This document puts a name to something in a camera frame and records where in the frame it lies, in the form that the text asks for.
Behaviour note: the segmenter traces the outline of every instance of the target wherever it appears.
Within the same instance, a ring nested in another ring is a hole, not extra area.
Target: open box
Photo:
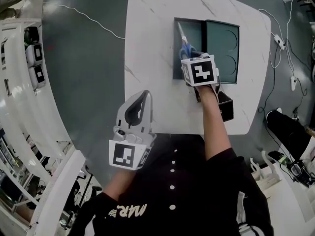
[[[239,59],[239,26],[212,20],[174,18],[173,79],[183,79],[179,51],[182,38],[178,23],[181,23],[187,41],[199,52],[215,56],[220,72],[220,82],[236,84]]]

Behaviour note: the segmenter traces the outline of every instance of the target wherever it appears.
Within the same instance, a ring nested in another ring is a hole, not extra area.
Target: white marble table
[[[128,0],[125,98],[153,96],[153,132],[203,134],[203,115],[184,81],[173,80],[174,17],[240,26],[236,85],[222,85],[234,100],[228,134],[246,134],[254,118],[269,61],[270,19],[236,0]]]

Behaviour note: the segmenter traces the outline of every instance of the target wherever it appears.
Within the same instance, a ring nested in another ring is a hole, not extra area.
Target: gray floor
[[[115,34],[124,36],[128,0],[44,0],[45,2],[76,7],[91,18],[100,21]],[[290,4],[282,0],[238,0],[255,9],[263,8],[279,21],[283,36],[289,19]],[[292,20],[289,24],[289,40],[294,52],[308,63],[311,53],[311,29],[305,7],[293,3]],[[272,22],[272,32],[279,34],[277,24]],[[118,107],[124,102],[124,42],[115,39],[98,25],[82,15],[66,8],[55,10],[44,7],[43,38],[46,65],[58,110],[71,139],[88,159],[88,165],[100,184],[108,182],[113,170],[108,166],[108,139],[113,136],[112,128]],[[271,53],[274,57],[276,44],[272,40]],[[276,86],[270,96],[266,111],[281,107],[291,116],[301,100],[299,85],[290,90],[292,72],[285,52],[276,69]],[[308,124],[314,106],[314,84],[310,71],[294,56],[296,76],[303,88],[308,88],[299,108],[303,125]],[[269,65],[260,106],[272,89],[273,70]],[[247,160],[253,157],[261,161],[260,150],[278,150],[263,126],[263,114],[256,113],[247,135],[230,136],[238,155]]]

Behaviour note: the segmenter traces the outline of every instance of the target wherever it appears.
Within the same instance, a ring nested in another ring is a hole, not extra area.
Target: sleeve
[[[273,235],[267,199],[253,179],[243,157],[236,156],[234,150],[229,148],[210,158],[205,170],[205,176],[213,180],[206,185],[206,193],[211,193],[212,199],[221,201],[217,202],[221,219],[237,225],[238,195],[243,192],[246,223],[259,227],[266,236]]]
[[[116,200],[103,192],[85,202],[79,210],[69,236],[84,236],[85,229],[94,216],[105,217],[110,210],[117,207],[117,203]]]

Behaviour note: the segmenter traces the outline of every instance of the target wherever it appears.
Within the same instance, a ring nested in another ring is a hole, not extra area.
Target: scissors blade
[[[180,34],[182,36],[183,43],[185,43],[187,45],[188,41],[187,41],[187,38],[186,38],[186,36],[184,34],[183,28],[182,28],[180,23],[178,23],[178,28],[179,28],[179,32],[180,32]]]

